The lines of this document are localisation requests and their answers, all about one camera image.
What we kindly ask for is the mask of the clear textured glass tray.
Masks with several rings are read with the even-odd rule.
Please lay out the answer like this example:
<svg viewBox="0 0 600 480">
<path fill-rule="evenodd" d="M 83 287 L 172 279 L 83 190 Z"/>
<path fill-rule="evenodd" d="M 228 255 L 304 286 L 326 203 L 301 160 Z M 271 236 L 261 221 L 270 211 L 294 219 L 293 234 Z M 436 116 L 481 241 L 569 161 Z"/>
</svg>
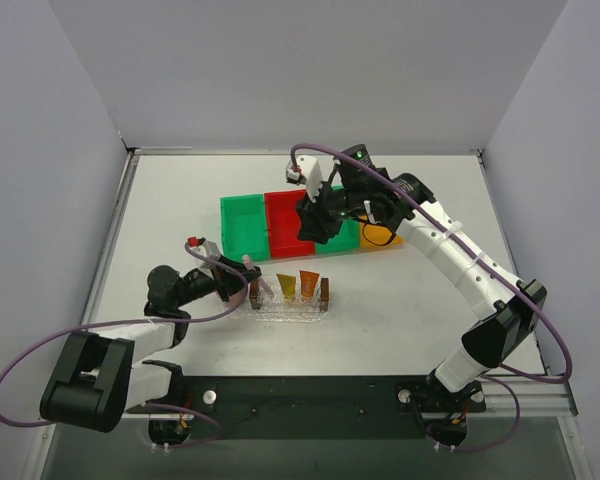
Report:
<svg viewBox="0 0 600 480">
<path fill-rule="evenodd" d="M 265 276 L 264 279 L 270 285 L 274 292 L 274 297 L 269 298 L 260 288 L 262 308 L 254 311 L 249 301 L 249 291 L 244 303 L 237 308 L 235 314 L 240 318 L 247 318 L 262 322 L 283 322 L 283 323 L 316 323 L 329 315 L 327 312 L 319 310 L 319 292 L 320 277 L 315 294 L 309 302 L 302 300 L 300 295 L 300 279 L 296 282 L 296 298 L 293 302 L 284 299 L 279 281 L 276 275 Z"/>
</svg>

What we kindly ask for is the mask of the white toothbrush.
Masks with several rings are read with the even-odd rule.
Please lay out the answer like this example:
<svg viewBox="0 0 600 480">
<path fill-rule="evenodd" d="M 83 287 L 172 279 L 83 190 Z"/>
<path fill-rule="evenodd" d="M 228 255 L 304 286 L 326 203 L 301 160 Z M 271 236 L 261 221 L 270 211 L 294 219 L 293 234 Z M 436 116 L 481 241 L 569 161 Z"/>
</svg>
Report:
<svg viewBox="0 0 600 480">
<path fill-rule="evenodd" d="M 245 267 L 249 271 L 255 271 L 256 270 L 256 266 L 255 266 L 252 258 L 248 254 L 245 254 L 245 255 L 242 256 L 242 261 L 243 261 L 243 264 L 245 265 Z M 269 298 L 273 298 L 274 297 L 274 292 L 271 289 L 270 285 L 266 282 L 266 280 L 264 279 L 264 277 L 260 276 L 258 278 L 258 281 L 259 281 L 259 286 L 264 291 L 264 293 Z"/>
</svg>

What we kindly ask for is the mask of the orange toothpaste tube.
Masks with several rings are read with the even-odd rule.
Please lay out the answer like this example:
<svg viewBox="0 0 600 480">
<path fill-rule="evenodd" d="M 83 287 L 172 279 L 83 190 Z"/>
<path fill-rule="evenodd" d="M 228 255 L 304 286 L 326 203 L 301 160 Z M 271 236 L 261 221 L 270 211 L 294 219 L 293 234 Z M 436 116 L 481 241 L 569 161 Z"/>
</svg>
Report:
<svg viewBox="0 0 600 480">
<path fill-rule="evenodd" d="M 300 270 L 300 295 L 303 301 L 309 302 L 316 291 L 320 274 L 313 271 Z"/>
</svg>

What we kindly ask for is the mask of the yellow toothpaste tube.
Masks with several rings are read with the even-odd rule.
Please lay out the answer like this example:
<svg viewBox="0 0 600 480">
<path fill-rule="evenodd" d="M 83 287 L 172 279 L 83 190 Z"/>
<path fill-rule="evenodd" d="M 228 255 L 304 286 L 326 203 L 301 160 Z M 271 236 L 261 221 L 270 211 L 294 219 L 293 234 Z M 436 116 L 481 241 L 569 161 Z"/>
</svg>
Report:
<svg viewBox="0 0 600 480">
<path fill-rule="evenodd" d="M 293 302 L 296 298 L 296 282 L 297 278 L 292 275 L 278 273 L 276 275 L 282 295 L 288 302 Z"/>
</svg>

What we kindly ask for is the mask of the pink plastic cup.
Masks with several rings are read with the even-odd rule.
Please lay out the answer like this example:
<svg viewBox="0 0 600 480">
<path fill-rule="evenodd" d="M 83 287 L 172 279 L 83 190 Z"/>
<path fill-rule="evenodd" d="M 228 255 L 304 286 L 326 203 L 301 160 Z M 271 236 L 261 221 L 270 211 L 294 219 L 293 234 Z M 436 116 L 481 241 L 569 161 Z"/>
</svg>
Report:
<svg viewBox="0 0 600 480">
<path fill-rule="evenodd" d="M 247 296 L 246 290 L 242 289 L 239 292 L 230 295 L 228 297 L 228 300 L 224 303 L 224 305 L 231 309 L 231 308 L 239 308 L 245 301 L 245 297 Z"/>
</svg>

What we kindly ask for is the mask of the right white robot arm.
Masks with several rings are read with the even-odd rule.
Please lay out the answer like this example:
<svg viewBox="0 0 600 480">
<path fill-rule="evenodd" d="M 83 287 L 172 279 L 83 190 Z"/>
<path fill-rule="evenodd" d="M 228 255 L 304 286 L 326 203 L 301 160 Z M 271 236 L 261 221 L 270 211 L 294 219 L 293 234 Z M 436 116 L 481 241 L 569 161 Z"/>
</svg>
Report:
<svg viewBox="0 0 600 480">
<path fill-rule="evenodd" d="M 314 157 L 293 154 L 286 167 L 287 182 L 305 189 L 296 206 L 299 239 L 326 244 L 346 220 L 380 226 L 401 237 L 450 281 L 478 319 L 462 335 L 460 346 L 433 370 L 434 382 L 457 394 L 501 367 L 535 331 L 547 296 L 544 286 L 524 282 L 495 262 L 414 175 L 390 177 L 372 163 L 363 144 L 332 156 L 339 189 L 323 177 Z"/>
</svg>

